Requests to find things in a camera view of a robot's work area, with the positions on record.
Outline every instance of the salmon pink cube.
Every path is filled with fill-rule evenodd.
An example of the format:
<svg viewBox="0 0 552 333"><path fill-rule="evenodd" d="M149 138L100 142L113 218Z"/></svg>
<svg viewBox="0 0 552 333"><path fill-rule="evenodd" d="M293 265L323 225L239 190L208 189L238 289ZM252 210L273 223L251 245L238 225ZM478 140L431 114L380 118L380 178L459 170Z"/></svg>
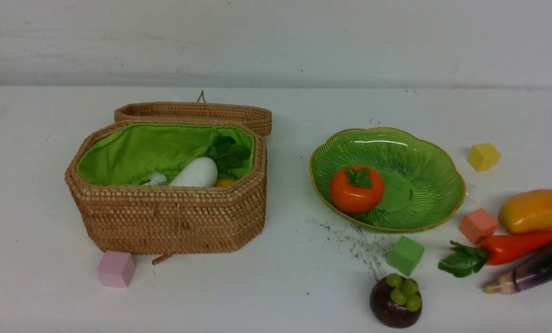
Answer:
<svg viewBox="0 0 552 333"><path fill-rule="evenodd" d="M125 288L136 270L131 253L106 251L97 267L101 284L105 287Z"/></svg>
<svg viewBox="0 0 552 333"><path fill-rule="evenodd" d="M459 230L471 242L477 244L482 238L492 236L498 230L498 220L485 209L470 211L463 217Z"/></svg>

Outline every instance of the green cube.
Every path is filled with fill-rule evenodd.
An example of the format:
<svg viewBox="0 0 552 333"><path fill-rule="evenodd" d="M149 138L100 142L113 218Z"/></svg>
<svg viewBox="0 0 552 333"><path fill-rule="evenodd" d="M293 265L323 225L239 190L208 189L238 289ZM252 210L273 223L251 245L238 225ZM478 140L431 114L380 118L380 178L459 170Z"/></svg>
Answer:
<svg viewBox="0 0 552 333"><path fill-rule="evenodd" d="M391 253L387 258L389 266L397 269L403 275L409 276L420 263L424 247L417 242L401 236L397 243L393 245Z"/></svg>

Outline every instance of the green leaf-shaped dish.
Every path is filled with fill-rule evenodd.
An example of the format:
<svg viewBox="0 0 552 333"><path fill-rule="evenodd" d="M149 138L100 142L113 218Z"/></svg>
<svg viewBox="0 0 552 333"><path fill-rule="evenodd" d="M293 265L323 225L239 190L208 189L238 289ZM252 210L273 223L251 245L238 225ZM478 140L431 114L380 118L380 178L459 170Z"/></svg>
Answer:
<svg viewBox="0 0 552 333"><path fill-rule="evenodd" d="M333 173L348 165L371 166L383 177L383 198L367 213L347 215L329 198ZM329 207L359 225L386 232L439 226L465 199L465 181L444 150L390 127L334 134L313 152L309 169L315 192Z"/></svg>

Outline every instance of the basket handle loop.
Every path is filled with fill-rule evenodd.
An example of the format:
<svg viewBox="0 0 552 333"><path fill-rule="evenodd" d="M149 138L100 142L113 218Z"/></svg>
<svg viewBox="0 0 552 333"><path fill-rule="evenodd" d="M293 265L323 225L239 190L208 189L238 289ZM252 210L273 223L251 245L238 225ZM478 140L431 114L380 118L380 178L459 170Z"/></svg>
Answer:
<svg viewBox="0 0 552 333"><path fill-rule="evenodd" d="M157 257L153 260L153 266L158 265L162 263L163 261L169 259L175 254L175 251L177 249L177 246L179 246L179 240L181 238L181 210L179 209L179 203L177 204L177 240L175 241L175 245L173 249L170 251L170 253L165 253L164 255L161 255L160 257Z"/></svg>
<svg viewBox="0 0 552 333"><path fill-rule="evenodd" d="M200 96L198 97L198 100L196 103L200 103L200 99L206 103L206 99L204 98L204 90L202 89L202 92L200 92Z"/></svg>

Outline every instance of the green fabric lining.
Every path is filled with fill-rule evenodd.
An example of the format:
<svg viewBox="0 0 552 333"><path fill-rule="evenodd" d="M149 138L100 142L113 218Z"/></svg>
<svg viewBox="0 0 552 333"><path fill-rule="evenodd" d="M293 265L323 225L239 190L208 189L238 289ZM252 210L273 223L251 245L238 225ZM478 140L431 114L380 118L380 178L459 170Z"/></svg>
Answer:
<svg viewBox="0 0 552 333"><path fill-rule="evenodd" d="M77 172L94 185L138 185L152 173L172 181L187 164L205 155L218 135L230 136L252 154L232 169L238 178L253 169L255 138L236 126L139 123L96 142L81 158Z"/></svg>

